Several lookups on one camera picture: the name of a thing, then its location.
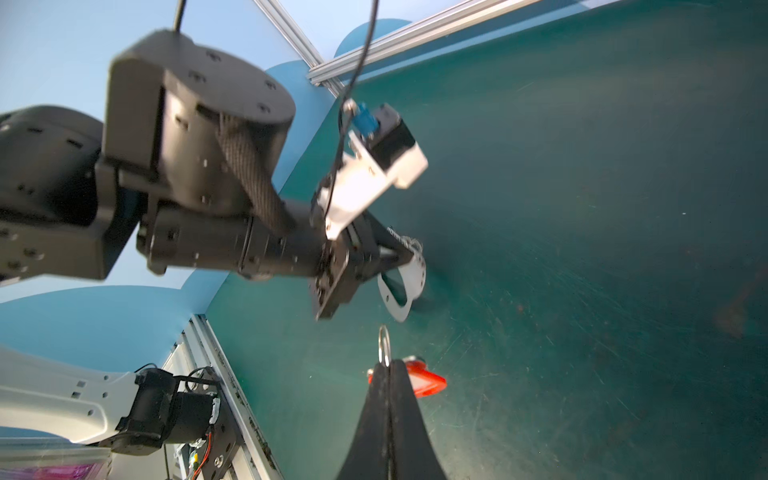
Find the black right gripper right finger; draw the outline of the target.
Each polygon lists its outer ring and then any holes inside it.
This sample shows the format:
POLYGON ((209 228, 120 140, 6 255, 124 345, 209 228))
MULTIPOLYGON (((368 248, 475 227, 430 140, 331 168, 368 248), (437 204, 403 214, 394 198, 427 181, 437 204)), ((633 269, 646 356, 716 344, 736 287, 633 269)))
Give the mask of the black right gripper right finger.
POLYGON ((446 479, 428 436, 405 363, 389 367, 392 479, 446 479))

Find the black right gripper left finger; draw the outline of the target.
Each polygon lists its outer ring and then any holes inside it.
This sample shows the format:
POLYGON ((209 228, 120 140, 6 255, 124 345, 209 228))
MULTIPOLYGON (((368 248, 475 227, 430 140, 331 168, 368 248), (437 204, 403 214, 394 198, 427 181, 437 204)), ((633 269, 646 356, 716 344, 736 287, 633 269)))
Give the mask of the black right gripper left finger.
POLYGON ((389 370, 378 363, 337 479, 389 478, 389 370))

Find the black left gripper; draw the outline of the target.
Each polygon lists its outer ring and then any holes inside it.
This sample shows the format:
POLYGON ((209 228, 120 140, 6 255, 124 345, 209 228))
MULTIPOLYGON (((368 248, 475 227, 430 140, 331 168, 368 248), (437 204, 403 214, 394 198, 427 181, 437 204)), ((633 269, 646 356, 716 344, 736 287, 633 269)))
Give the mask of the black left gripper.
POLYGON ((364 211, 321 249, 317 275, 309 283, 315 319, 329 320, 339 307, 350 303, 377 265, 380 270, 393 270, 408 264, 414 255, 401 237, 364 211))

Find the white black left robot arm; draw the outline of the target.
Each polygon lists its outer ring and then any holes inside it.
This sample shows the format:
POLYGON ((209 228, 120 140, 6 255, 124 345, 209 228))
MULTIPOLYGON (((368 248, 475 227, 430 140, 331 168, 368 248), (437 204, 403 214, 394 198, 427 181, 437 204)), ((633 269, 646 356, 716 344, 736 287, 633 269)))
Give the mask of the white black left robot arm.
POLYGON ((332 317, 371 278, 418 258, 369 212, 427 161, 390 106, 341 104, 341 142, 308 203, 272 177, 296 113, 272 76, 177 30, 111 63, 103 120, 57 106, 1 117, 1 281, 103 280, 129 241, 150 271, 306 277, 332 317))

